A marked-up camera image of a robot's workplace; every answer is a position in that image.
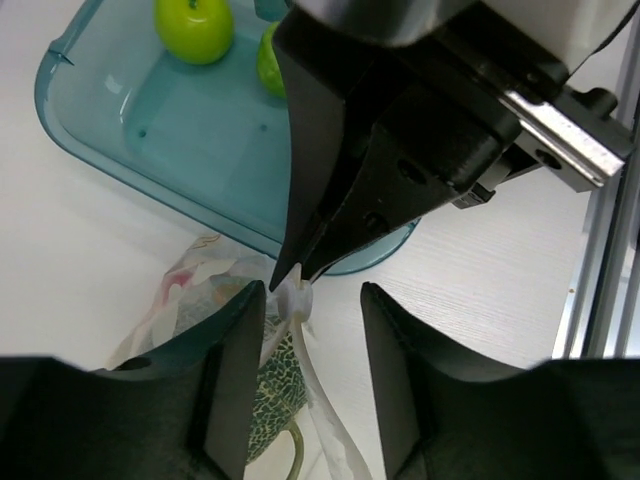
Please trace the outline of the clear dotted zip bag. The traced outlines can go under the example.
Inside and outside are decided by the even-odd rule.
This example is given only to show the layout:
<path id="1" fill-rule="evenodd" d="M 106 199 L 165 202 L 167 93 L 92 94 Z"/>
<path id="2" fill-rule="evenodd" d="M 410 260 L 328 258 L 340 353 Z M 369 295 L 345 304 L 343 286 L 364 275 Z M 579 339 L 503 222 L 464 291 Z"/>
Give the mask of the clear dotted zip bag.
<path id="1" fill-rule="evenodd" d="M 114 369 L 195 327 L 254 280 L 268 282 L 275 262 L 221 234 L 197 238 L 164 274 L 150 309 L 107 360 Z M 331 479 L 368 479 L 371 471 L 323 389 L 309 355 L 313 291 L 294 268 L 266 309 L 248 466 L 268 479 L 262 458 L 283 434 L 292 452 L 276 462 L 283 479 L 301 478 L 307 455 L 323 456 Z"/>

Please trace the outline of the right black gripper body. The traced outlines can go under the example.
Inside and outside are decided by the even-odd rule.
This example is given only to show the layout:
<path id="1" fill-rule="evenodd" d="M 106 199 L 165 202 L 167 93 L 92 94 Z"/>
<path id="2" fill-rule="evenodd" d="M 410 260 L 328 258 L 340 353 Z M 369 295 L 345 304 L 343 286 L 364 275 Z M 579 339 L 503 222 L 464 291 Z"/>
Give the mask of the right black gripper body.
<path id="1" fill-rule="evenodd" d="M 521 132 L 480 183 L 494 190 L 540 167 L 576 191 L 618 174 L 633 147 L 613 119 L 607 90 L 579 92 L 553 54 L 483 3 L 408 46 L 390 47 L 340 33 L 340 71 L 350 80 L 342 149 L 321 208 L 337 208 L 362 166 L 372 126 L 407 87 L 418 84 L 457 104 L 491 96 L 512 112 Z"/>

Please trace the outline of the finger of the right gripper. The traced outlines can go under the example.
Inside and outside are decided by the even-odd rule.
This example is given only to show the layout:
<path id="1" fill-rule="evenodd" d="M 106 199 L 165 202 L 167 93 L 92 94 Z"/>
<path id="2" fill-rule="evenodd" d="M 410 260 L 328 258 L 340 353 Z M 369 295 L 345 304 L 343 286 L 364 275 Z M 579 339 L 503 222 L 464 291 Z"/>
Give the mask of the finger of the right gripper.
<path id="1" fill-rule="evenodd" d="M 323 222 L 322 201 L 342 149 L 350 80 L 340 71 L 341 38 L 299 7 L 273 37 L 284 80 L 291 131 L 291 180 L 285 238 L 270 288 L 297 264 L 306 277 Z"/>
<path id="2" fill-rule="evenodd" d="M 480 179 L 520 132 L 491 96 L 457 104 L 407 87 L 374 122 L 362 166 L 305 254 L 304 278 L 446 204 L 488 202 L 494 190 Z"/>

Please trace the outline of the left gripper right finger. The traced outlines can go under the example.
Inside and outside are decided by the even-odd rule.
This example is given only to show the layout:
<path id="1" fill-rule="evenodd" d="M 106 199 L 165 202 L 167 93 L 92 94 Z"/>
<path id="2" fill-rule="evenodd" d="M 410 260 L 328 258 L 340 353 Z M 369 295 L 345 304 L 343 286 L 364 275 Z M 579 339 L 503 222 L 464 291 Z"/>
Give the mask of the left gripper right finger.
<path id="1" fill-rule="evenodd" d="M 520 369 L 422 322 L 379 285 L 360 302 L 388 479 L 635 479 L 639 363 Z"/>

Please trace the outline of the wrinkled red fruit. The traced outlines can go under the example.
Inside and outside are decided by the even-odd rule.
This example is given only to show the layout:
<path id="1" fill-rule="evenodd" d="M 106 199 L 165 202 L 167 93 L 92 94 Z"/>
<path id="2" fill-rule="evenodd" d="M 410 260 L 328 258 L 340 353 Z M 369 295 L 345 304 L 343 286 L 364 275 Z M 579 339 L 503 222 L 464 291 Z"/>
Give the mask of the wrinkled red fruit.
<path id="1" fill-rule="evenodd" d="M 159 286 L 156 294 L 156 305 L 165 305 L 178 301 L 182 298 L 185 290 L 189 287 L 193 271 L 191 269 L 178 269 L 167 272 Z"/>

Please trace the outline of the green netted melon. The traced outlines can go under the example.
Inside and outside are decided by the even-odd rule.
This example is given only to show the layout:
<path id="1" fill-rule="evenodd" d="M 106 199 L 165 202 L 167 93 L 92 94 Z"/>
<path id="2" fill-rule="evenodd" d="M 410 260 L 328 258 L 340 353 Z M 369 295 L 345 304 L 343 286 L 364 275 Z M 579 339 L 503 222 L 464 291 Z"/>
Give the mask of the green netted melon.
<path id="1" fill-rule="evenodd" d="M 179 301 L 173 334 L 177 336 L 219 311 L 248 283 L 247 278 L 207 280 L 187 290 Z M 258 459 L 278 435 L 286 431 L 294 448 L 287 477 L 297 479 L 302 469 L 305 446 L 295 417 L 307 403 L 306 387 L 291 332 L 285 326 L 284 314 L 279 311 L 278 300 L 273 293 L 266 297 L 263 348 L 269 351 L 269 356 L 257 373 L 247 462 Z"/>

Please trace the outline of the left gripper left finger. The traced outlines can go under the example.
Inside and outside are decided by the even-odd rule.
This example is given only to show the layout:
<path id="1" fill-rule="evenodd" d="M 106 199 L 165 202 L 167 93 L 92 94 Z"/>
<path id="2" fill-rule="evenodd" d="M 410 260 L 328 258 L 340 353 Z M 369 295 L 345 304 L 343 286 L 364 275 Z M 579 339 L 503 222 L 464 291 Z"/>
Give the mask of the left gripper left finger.
<path id="1" fill-rule="evenodd" d="M 113 370 L 45 356 L 1 361 L 5 479 L 240 479 L 265 288 Z"/>

